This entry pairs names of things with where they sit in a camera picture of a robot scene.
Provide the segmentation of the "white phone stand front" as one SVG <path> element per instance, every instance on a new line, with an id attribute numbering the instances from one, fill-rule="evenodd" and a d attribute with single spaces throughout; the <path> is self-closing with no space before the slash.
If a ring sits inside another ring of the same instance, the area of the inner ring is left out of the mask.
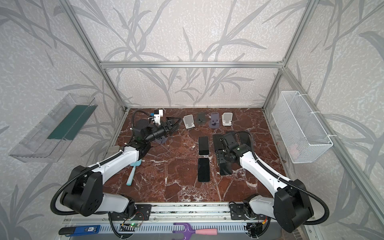
<path id="1" fill-rule="evenodd" d="M 195 121 L 194 121 L 194 116 L 193 115 L 186 115 L 183 117 L 183 122 L 185 124 L 185 128 L 191 129 L 195 127 Z"/>

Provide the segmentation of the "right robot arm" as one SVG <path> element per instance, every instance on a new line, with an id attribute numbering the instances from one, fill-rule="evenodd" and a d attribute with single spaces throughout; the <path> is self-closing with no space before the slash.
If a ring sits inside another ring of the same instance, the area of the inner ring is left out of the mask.
<path id="1" fill-rule="evenodd" d="M 328 205 L 307 191 L 303 182 L 283 176 L 266 164 L 255 152 L 253 138 L 247 131 L 229 132 L 213 136 L 220 170 L 228 174 L 232 164 L 238 164 L 258 179 L 272 195 L 253 195 L 243 201 L 245 217 L 254 220 L 264 215 L 274 219 L 286 232 L 301 225 L 319 225 L 328 220 Z"/>

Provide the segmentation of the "purple round phone stand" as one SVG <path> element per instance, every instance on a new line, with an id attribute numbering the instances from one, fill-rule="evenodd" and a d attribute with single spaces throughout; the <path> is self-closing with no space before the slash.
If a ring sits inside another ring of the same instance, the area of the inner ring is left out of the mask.
<path id="1" fill-rule="evenodd" d="M 209 127 L 211 129 L 218 129 L 220 127 L 220 114 L 219 113 L 211 113 L 209 121 Z"/>

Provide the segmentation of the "black phone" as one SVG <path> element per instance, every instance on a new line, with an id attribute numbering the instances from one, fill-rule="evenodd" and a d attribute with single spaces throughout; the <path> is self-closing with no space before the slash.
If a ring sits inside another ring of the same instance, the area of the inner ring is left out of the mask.
<path id="1" fill-rule="evenodd" d="M 252 139 L 251 139 L 250 134 L 248 132 L 238 133 L 238 136 L 239 136 L 239 140 L 241 142 L 241 145 L 247 145 L 248 147 L 251 147 Z"/>
<path id="2" fill-rule="evenodd" d="M 219 173 L 221 176 L 228 176 L 233 174 L 232 163 L 220 163 Z"/>
<path id="3" fill-rule="evenodd" d="M 210 178 L 210 160 L 208 158 L 198 159 L 198 181 L 209 182 Z"/>
<path id="4" fill-rule="evenodd" d="M 215 153 L 224 149 L 222 144 L 222 138 L 223 136 L 221 134 L 213 134 L 213 143 L 214 143 Z"/>
<path id="5" fill-rule="evenodd" d="M 199 143 L 199 155 L 208 156 L 210 154 L 209 137 L 201 136 L 198 139 Z"/>

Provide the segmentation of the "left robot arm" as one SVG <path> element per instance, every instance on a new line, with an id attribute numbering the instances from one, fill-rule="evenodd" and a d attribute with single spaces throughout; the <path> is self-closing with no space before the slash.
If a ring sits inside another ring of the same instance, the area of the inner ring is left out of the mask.
<path id="1" fill-rule="evenodd" d="M 178 130 L 181 118 L 167 117 L 158 125 L 142 120 L 132 127 L 132 136 L 116 154 L 88 167 L 75 167 L 69 179 L 54 194 L 51 211 L 59 216 L 88 217 L 99 212 L 127 213 L 130 199 L 104 192 L 104 184 L 118 172 L 144 158 L 151 143 Z"/>

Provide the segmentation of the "dark grey round stand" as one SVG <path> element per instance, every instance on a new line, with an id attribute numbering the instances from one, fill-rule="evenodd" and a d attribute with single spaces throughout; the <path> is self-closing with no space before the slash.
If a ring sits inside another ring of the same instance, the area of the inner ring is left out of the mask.
<path id="1" fill-rule="evenodd" d="M 197 125 L 204 125 L 206 124 L 207 122 L 207 118 L 206 118 L 206 113 L 204 112 L 199 112 L 197 114 Z"/>

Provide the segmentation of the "white phone stand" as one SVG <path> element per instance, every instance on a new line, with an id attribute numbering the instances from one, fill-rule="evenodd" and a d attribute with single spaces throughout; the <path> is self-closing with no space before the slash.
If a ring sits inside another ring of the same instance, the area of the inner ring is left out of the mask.
<path id="1" fill-rule="evenodd" d="M 193 115 L 186 115 L 183 117 L 183 122 L 185 124 L 185 128 L 191 129 L 195 127 L 195 121 L 194 121 L 194 116 Z"/>
<path id="2" fill-rule="evenodd" d="M 222 124 L 225 127 L 232 126 L 233 124 L 233 113 L 227 112 L 222 114 Z"/>

